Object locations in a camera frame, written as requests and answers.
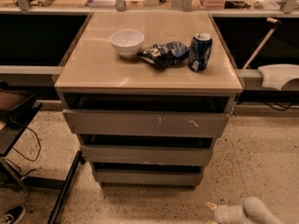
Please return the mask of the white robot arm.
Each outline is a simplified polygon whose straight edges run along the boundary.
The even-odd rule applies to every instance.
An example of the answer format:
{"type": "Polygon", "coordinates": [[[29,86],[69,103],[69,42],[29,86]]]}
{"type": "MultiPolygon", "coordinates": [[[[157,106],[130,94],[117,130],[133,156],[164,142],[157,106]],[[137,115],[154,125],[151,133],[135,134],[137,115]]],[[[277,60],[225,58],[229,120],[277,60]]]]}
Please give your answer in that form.
{"type": "Polygon", "coordinates": [[[249,196],[239,205],[206,202],[213,214],[207,224],[285,224],[258,198],[249,196]]]}

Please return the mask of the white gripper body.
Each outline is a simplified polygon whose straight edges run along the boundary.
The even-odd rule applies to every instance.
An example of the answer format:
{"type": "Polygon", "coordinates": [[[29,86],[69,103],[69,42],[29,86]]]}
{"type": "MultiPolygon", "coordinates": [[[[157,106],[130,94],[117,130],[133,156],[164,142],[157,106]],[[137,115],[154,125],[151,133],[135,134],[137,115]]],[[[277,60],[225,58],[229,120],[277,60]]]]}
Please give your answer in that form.
{"type": "Polygon", "coordinates": [[[213,217],[217,224],[245,224],[247,219],[241,205],[220,205],[213,217]]]}

